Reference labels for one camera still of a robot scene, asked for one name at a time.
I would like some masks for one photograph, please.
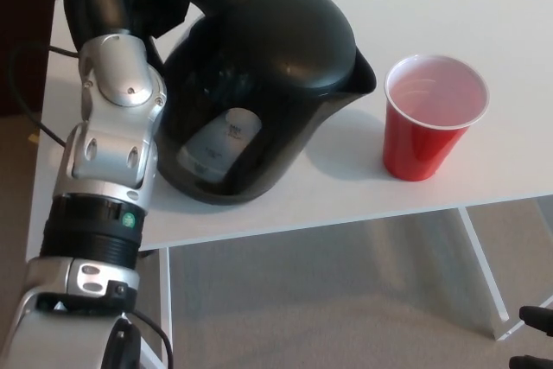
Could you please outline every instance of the table leg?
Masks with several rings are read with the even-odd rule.
[[[477,265],[477,274],[480,275],[482,279],[482,285],[490,311],[490,323],[493,337],[495,337],[496,340],[503,340],[507,334],[507,331],[504,329],[504,323],[509,320],[509,313],[507,313],[507,308],[499,292],[499,287],[495,283],[492,270],[487,262],[482,245],[478,240],[473,223],[468,216],[467,209],[465,207],[460,207],[458,211],[461,216],[461,222],[465,228],[468,243],[473,249],[475,264]]]
[[[140,342],[140,367],[144,369],[165,369],[165,365],[160,361],[144,338]]]
[[[160,272],[160,304],[162,330],[169,337],[173,346],[173,319],[171,315],[171,263],[169,258],[170,249],[159,250],[159,272]],[[167,365],[167,352],[162,345],[163,363]]]

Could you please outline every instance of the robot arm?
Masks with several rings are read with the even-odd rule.
[[[126,318],[156,175],[162,77],[124,0],[65,0],[79,50],[82,122],[67,139],[41,253],[28,263],[4,368],[138,367]]]

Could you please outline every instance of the tabletop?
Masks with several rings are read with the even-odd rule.
[[[160,176],[142,249],[199,243],[553,194],[551,0],[334,0],[349,19],[378,88],[314,134],[267,194],[235,207],[191,200]],[[200,16],[159,39],[162,57]],[[72,48],[61,1],[51,44]],[[411,54],[464,60],[486,80],[489,112],[423,182],[390,177],[381,162],[383,80]],[[50,54],[43,122],[62,137],[79,122],[77,61]],[[28,258],[39,251],[62,148],[41,134]]]

